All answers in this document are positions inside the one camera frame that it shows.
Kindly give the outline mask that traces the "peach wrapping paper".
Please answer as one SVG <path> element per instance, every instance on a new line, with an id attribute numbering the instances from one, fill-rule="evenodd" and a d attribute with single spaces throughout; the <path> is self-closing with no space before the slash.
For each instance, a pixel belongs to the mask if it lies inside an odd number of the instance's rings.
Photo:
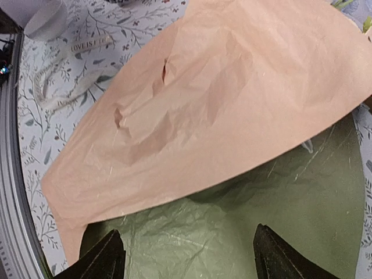
<path id="1" fill-rule="evenodd" d="M 190 1 L 114 77 L 41 186 L 67 262 L 88 224 L 272 160 L 371 95 L 371 43 L 326 1 Z"/>

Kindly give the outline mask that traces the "green tissue paper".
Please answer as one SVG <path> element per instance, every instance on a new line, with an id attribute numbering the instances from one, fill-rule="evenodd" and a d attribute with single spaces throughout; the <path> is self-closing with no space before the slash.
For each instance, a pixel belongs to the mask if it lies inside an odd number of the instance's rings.
<path id="1" fill-rule="evenodd" d="M 364 175 L 353 117 L 247 173 L 128 216 L 90 224 L 80 252 L 119 231 L 126 278 L 256 278 L 253 238 L 265 224 L 309 260 L 353 278 Z"/>

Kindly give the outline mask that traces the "beige printed ribbon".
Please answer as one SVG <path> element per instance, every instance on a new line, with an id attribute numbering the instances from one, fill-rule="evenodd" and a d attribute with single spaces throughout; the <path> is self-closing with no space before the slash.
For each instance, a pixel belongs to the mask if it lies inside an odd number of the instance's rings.
<path id="1" fill-rule="evenodd" d="M 33 93 L 37 105 L 43 110 L 58 110 L 84 95 L 93 85 L 113 78 L 115 66 L 102 66 L 103 59 L 94 60 L 94 68 L 84 63 L 79 74 L 71 74 L 70 62 L 82 53 L 108 47 L 114 43 L 111 35 L 104 34 L 79 40 L 58 50 L 54 59 L 40 67 L 33 77 Z"/>

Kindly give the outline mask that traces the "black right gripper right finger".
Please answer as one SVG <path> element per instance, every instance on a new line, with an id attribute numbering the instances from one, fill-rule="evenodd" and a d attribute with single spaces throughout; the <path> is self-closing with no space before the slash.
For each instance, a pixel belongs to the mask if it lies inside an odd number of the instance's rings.
<path id="1" fill-rule="evenodd" d="M 253 250 L 258 279 L 337 278 L 302 256 L 267 225 L 257 226 Z"/>

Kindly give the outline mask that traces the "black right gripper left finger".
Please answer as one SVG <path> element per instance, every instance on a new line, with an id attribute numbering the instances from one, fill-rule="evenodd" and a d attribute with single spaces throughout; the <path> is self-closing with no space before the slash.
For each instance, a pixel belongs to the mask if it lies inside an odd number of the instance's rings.
<path id="1" fill-rule="evenodd" d="M 123 279 L 126 252 L 117 230 L 111 230 L 81 259 L 54 279 Z"/>

